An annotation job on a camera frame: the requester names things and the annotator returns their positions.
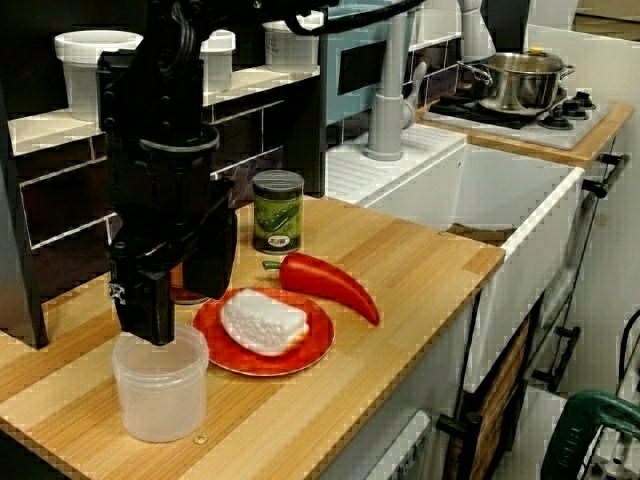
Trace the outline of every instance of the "countertop edge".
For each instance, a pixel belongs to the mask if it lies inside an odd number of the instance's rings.
[[[383,404],[383,402],[393,393],[393,391],[398,387],[400,382],[402,382],[405,377],[409,374],[409,372],[415,367],[415,365],[424,357],[424,355],[429,351],[431,346],[434,343],[434,340],[439,338],[439,334],[444,330],[449,328],[451,323],[458,317],[460,312],[480,293],[482,288],[488,283],[488,281],[492,278],[492,276],[496,273],[498,268],[502,266],[504,263],[504,258],[506,255],[506,251],[500,247],[491,247],[491,250],[500,250],[502,254],[500,255],[499,260],[496,262],[495,266],[487,272],[482,281],[478,283],[478,285],[467,295],[467,297],[458,305],[451,315],[445,320],[440,328],[433,332],[429,340],[422,345],[419,351],[407,362],[407,364],[400,370],[398,375],[391,381],[387,387],[380,392],[380,395],[371,402],[371,405],[363,411],[363,413],[354,420],[353,425],[347,431],[345,435],[343,435],[331,448],[330,452],[327,453],[320,462],[314,467],[314,469],[309,472],[308,475],[305,476],[305,480],[315,480],[320,477],[325,468],[336,459],[336,457],[340,454],[342,449],[358,434],[360,428],[369,420],[371,415]]]

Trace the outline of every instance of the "red pepper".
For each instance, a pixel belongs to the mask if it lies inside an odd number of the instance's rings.
[[[339,268],[302,253],[287,255],[282,263],[262,262],[265,269],[280,269],[280,284],[285,290],[328,298],[353,308],[372,324],[380,315],[373,300],[353,277]]]

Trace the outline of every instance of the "green can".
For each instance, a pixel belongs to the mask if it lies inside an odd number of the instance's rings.
[[[302,246],[303,188],[304,178],[285,170],[269,170],[253,178],[256,250],[284,255]]]

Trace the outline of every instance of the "stove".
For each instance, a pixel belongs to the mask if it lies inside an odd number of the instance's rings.
[[[571,150],[611,110],[608,103],[594,104],[589,94],[568,98],[560,89],[550,112],[537,117],[495,112],[478,105],[470,89],[444,95],[422,116],[423,120],[523,142]]]

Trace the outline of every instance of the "pot lid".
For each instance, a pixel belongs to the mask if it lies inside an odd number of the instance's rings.
[[[531,47],[527,53],[497,53],[485,65],[522,73],[559,73],[565,68],[559,56],[540,47]]]

